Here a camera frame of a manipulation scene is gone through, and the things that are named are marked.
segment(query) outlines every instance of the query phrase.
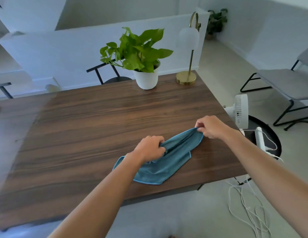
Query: green houseplant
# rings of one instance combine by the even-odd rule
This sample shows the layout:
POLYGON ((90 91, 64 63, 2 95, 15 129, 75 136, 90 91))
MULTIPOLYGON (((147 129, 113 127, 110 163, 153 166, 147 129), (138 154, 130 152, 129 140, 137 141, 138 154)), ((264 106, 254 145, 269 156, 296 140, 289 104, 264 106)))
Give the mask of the green houseplant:
POLYGON ((130 28, 123 28, 126 31, 120 37, 120 45, 109 42, 100 49, 101 61, 133 70, 137 84, 143 89, 151 89, 156 86, 158 80, 158 59, 166 58, 173 53, 169 49, 152 47, 163 38, 164 29, 146 30, 138 36, 133 34, 130 28))
POLYGON ((210 16, 207 25, 207 35, 206 39, 211 40, 214 33, 219 33, 223 30, 224 23, 227 23, 228 19, 226 17, 228 13, 227 8, 222 8, 220 12, 215 13, 213 10, 209 10, 210 16))

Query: forearm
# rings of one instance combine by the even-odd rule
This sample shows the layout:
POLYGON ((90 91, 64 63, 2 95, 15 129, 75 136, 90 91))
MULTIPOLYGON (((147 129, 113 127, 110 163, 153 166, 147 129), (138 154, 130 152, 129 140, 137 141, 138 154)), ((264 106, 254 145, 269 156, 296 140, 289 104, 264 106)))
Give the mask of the forearm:
POLYGON ((73 210, 49 238, 105 237, 141 166, 129 153, 123 161, 73 210))
POLYGON ((222 140, 235 153, 272 206, 303 237, 308 237, 308 184, 236 130, 222 140))

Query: table lamp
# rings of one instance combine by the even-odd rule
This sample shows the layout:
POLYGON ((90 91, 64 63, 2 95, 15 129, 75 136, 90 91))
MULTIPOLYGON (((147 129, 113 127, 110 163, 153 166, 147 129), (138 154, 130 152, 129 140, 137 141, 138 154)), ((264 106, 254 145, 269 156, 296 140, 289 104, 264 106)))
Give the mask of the table lamp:
POLYGON ((189 63, 189 71, 182 71, 176 74, 176 81, 182 85, 191 85, 196 82, 196 74, 191 72, 191 63, 193 60, 194 50, 198 48, 199 44, 199 29, 201 23, 198 23, 198 13, 194 12, 191 16, 189 27, 183 28, 179 33, 179 43, 181 47, 191 50, 191 57, 189 63), (194 17, 196 16, 196 25, 192 27, 194 17))

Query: blue microfiber cloth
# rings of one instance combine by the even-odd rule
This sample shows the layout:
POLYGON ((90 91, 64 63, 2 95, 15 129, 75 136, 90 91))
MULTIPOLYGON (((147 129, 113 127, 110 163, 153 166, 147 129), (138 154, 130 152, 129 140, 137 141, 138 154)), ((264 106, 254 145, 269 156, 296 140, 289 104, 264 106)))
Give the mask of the blue microfiber cloth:
MULTIPOLYGON (((165 141, 160 145, 166 149, 164 155, 158 160, 143 164, 136 173, 134 181, 160 185, 191 158, 191 150, 200 144, 203 136, 204 134, 198 132, 197 128, 191 128, 165 141)), ((124 157, 119 158, 113 169, 121 163, 124 157)))

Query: dark wood tabletop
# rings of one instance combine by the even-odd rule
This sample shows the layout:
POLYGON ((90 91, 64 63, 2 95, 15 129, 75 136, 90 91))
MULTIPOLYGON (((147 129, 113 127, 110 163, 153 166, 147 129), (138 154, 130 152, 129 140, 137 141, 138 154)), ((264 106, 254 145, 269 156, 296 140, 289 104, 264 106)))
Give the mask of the dark wood tabletop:
MULTIPOLYGON (((175 78, 152 90, 131 80, 0 101, 0 229, 64 218, 147 135, 167 140, 205 115, 237 128, 199 76, 192 86, 175 78)), ((220 140, 191 154, 161 185, 133 181, 125 204, 246 173, 220 140)))

